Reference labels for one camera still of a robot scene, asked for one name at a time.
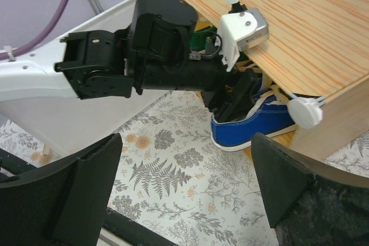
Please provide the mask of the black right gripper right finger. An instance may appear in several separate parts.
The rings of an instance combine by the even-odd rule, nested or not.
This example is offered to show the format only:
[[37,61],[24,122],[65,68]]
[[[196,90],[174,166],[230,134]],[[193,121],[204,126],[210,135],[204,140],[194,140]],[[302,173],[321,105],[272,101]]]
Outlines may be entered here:
[[257,133],[251,155],[279,245],[368,245],[368,178]]

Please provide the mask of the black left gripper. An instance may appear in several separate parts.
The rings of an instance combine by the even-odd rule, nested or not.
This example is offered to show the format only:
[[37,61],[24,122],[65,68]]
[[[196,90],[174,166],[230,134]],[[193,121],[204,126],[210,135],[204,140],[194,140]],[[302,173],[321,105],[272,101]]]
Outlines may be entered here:
[[[151,90],[210,92],[227,77],[220,56],[190,59],[190,39],[197,11],[183,0],[137,0],[129,26],[126,70],[138,94]],[[216,96],[214,118],[232,122],[245,118],[254,106],[258,78],[240,74],[235,86]]]

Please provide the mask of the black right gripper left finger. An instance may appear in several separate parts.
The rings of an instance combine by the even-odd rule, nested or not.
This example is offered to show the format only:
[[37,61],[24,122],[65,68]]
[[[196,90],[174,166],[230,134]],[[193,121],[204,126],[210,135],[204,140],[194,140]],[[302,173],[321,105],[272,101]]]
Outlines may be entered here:
[[96,245],[121,150],[112,134],[1,180],[1,245]]

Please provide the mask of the blue sneaker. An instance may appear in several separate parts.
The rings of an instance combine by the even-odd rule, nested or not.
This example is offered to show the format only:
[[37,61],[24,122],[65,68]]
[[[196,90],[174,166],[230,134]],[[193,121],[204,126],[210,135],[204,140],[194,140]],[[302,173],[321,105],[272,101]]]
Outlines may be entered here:
[[273,80],[265,74],[261,69],[259,68],[253,68],[254,73],[257,76],[257,83],[254,87],[253,94],[261,93],[267,91],[271,85],[274,85]]
[[245,118],[219,123],[212,118],[212,141],[221,150],[237,152],[251,146],[251,138],[261,133],[269,138],[295,131],[287,104],[289,98],[279,86],[272,85],[265,92],[254,95],[255,105]]

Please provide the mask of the green sneaker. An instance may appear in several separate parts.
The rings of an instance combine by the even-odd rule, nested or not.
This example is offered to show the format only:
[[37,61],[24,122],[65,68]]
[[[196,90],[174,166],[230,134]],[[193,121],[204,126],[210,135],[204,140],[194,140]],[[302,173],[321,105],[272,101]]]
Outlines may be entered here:
[[217,28],[210,23],[200,22],[190,39],[190,49],[204,51],[209,37],[217,32]]

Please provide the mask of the wooden shoe cabinet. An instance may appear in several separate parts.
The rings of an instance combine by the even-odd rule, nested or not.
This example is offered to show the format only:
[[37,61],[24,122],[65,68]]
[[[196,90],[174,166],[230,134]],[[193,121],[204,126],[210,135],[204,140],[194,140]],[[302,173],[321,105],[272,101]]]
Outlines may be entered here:
[[317,160],[368,130],[368,0],[243,0],[269,23],[248,52],[287,93],[323,96],[323,119],[292,150]]

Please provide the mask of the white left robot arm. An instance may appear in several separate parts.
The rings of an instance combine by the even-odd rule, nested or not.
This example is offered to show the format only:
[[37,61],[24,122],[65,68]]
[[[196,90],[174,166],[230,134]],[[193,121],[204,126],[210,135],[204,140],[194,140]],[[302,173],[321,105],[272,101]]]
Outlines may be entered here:
[[192,51],[197,20],[183,0],[137,0],[125,29],[70,33],[57,42],[61,52],[1,63],[1,100],[187,90],[202,94],[218,122],[240,119],[254,106],[259,76],[224,64],[225,39],[218,34],[212,53]]

